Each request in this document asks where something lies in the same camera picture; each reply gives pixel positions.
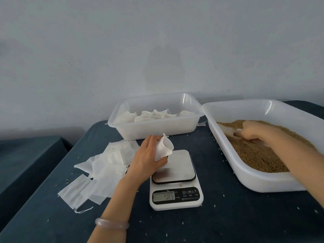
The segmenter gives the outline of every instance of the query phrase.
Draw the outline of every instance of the bracelet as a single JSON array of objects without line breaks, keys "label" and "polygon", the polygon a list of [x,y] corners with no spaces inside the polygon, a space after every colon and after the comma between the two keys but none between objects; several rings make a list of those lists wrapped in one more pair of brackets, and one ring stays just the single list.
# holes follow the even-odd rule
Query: bracelet
[{"label": "bracelet", "polygon": [[129,223],[128,222],[114,222],[114,221],[109,221],[101,218],[97,218],[95,220],[95,224],[103,227],[103,228],[108,228],[108,229],[128,229],[129,228]]}]

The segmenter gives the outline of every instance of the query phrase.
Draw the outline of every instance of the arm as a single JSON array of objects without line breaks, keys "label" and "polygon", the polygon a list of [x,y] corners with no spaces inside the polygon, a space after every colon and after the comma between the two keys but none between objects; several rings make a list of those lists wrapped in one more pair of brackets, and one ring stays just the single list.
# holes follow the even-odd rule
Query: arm
[{"label": "arm", "polygon": [[254,121],[245,121],[241,135],[245,139],[266,142],[282,162],[324,207],[324,155],[283,131]]},{"label": "arm", "polygon": [[[168,157],[164,157],[157,162],[154,161],[156,142],[160,138],[160,136],[148,136],[143,141],[140,149],[134,156],[128,172],[119,181],[111,200],[101,216],[102,219],[118,222],[128,221],[139,186],[158,168],[168,162]],[[99,242],[126,242],[126,230],[106,229],[96,226],[88,243]]]}]

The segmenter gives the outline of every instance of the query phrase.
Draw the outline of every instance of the grain pile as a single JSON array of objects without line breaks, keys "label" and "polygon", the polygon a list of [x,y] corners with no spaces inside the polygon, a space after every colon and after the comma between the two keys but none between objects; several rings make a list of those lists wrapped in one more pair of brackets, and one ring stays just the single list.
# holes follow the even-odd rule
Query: grain pile
[{"label": "grain pile", "polygon": [[[222,124],[227,127],[242,129],[244,121],[245,120],[236,120],[232,123],[219,123],[219,124]],[[293,138],[301,141],[302,143],[316,150],[313,144],[311,144],[308,140],[306,140],[302,136],[296,134],[295,132],[285,127],[269,124],[264,121],[257,121],[257,122],[277,127],[282,131],[284,131],[286,134],[292,136]],[[229,142],[234,147],[237,154],[239,155],[239,157],[249,167],[252,167],[259,171],[268,172],[268,173],[289,171],[288,168],[285,166],[285,164],[279,159],[279,157],[272,151],[271,148],[263,145],[256,145],[251,142],[247,142],[243,140],[237,140],[233,138],[228,138],[228,139]]]}]

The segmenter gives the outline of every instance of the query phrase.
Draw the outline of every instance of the small scoop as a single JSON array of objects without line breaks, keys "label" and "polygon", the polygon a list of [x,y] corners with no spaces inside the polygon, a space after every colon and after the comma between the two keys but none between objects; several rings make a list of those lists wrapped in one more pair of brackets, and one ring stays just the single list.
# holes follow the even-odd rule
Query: small scoop
[{"label": "small scoop", "polygon": [[[225,136],[227,137],[231,137],[234,139],[244,139],[241,135],[241,131],[242,129],[236,129],[233,127],[227,127],[221,124],[218,124],[218,126],[220,127],[220,129],[222,130],[222,132],[224,133]],[[248,142],[252,142],[254,144],[257,145],[264,145],[266,147],[270,147],[267,143],[265,143],[264,141],[260,140],[260,139],[253,139],[253,140],[246,140]]]}]

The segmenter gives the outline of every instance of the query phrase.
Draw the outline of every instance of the forearm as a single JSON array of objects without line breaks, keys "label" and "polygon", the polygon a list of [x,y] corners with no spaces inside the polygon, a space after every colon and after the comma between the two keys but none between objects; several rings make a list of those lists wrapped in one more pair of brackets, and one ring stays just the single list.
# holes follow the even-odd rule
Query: forearm
[{"label": "forearm", "polygon": [[[131,214],[138,187],[139,186],[136,183],[131,181],[129,177],[125,175],[124,178],[119,181],[101,218],[110,221],[127,222]],[[122,243],[125,241],[126,230],[105,229],[96,226],[88,240],[88,243]]]},{"label": "forearm", "polygon": [[324,155],[275,128],[259,130],[283,163],[324,207]]}]

